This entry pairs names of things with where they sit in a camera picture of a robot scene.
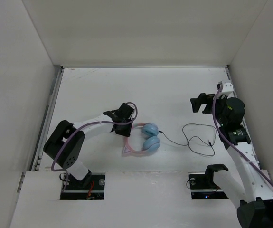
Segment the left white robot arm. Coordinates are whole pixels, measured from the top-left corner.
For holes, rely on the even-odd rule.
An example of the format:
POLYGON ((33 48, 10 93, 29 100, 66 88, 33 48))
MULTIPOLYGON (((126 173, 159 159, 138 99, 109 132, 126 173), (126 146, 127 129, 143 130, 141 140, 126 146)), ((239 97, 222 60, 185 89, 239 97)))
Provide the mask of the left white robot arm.
POLYGON ((61 171, 65 175, 62 192, 68 186, 70 177, 74 178, 79 188, 86 188, 90 184, 92 173, 78 158, 84 141, 103 133, 129 137, 137 115, 136 104, 126 102, 118 109, 105 111, 83 122, 59 122, 44 144, 43 152, 53 159, 51 171, 61 171))

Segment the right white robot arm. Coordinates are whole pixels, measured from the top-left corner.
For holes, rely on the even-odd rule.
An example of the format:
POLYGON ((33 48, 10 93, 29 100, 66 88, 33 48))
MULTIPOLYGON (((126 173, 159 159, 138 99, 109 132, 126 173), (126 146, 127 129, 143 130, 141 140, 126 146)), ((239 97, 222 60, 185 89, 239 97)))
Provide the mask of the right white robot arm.
POLYGON ((250 137, 242 126, 245 104, 235 97, 205 93, 190 102, 193 112, 205 105, 203 113, 213 115, 219 138, 242 181, 238 183, 225 165, 213 164, 205 170, 205 184, 218 186, 226 194, 241 227, 273 228, 273 186, 256 163, 250 137))

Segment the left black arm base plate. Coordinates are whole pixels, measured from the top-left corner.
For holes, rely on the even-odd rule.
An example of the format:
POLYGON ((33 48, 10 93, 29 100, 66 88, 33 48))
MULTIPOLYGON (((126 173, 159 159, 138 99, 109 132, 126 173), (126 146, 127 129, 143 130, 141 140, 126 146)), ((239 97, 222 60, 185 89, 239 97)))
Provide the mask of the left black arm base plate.
POLYGON ((70 173, 59 175, 62 181, 61 200, 103 200, 105 188, 105 173, 91 173, 85 180, 79 181, 70 173))

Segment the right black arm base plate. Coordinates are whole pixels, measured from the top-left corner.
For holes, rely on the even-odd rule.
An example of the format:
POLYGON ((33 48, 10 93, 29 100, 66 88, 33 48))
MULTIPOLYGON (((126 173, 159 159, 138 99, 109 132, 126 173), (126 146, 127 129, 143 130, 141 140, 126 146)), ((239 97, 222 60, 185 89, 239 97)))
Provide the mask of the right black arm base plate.
POLYGON ((193 200, 226 200, 227 195, 216 184, 210 183, 204 172, 190 172, 187 188, 193 200))

